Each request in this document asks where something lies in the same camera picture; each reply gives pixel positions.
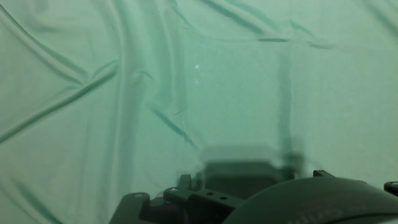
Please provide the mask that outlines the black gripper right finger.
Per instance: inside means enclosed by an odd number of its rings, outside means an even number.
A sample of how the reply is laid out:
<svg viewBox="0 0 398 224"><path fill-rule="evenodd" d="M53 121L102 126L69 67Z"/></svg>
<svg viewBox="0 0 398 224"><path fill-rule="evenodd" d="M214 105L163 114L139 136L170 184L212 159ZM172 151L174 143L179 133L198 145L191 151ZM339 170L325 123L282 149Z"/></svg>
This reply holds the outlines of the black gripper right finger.
<svg viewBox="0 0 398 224"><path fill-rule="evenodd" d="M386 182L384 184L384 191L395 195L396 197L398 196L398 181L392 181L392 182Z"/></svg>

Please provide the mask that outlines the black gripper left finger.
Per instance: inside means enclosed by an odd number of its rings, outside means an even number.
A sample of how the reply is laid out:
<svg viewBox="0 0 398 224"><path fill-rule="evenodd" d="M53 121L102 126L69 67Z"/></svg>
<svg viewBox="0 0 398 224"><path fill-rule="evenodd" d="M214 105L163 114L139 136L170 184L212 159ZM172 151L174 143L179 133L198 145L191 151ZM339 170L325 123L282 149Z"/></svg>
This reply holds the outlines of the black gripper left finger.
<svg viewBox="0 0 398 224"><path fill-rule="evenodd" d="M215 190L192 187L192 177L181 175L175 187L151 199L144 192L125 195L109 224L223 223L243 200Z"/></svg>

